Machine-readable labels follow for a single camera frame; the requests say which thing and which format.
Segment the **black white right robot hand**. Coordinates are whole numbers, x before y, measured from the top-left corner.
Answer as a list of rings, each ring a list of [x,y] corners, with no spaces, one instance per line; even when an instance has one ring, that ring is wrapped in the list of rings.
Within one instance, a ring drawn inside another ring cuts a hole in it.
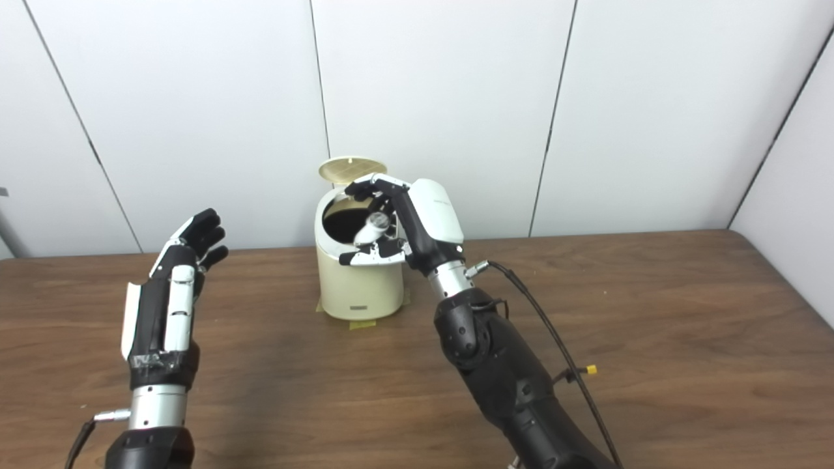
[[[449,195],[442,185],[421,178],[414,183],[370,173],[352,181],[345,195],[356,201],[371,199],[372,214],[394,216],[399,237],[382,233],[342,253],[342,265],[406,263],[425,277],[441,265],[463,262],[464,235]]]

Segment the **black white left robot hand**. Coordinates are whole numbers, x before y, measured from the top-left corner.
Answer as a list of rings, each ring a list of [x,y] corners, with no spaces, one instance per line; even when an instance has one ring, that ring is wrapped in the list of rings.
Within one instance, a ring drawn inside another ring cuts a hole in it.
[[[200,211],[170,236],[146,282],[128,284],[121,353],[132,391],[163,385],[191,390],[200,360],[192,337],[195,304],[206,273],[229,255],[220,244],[224,237],[217,211]]]

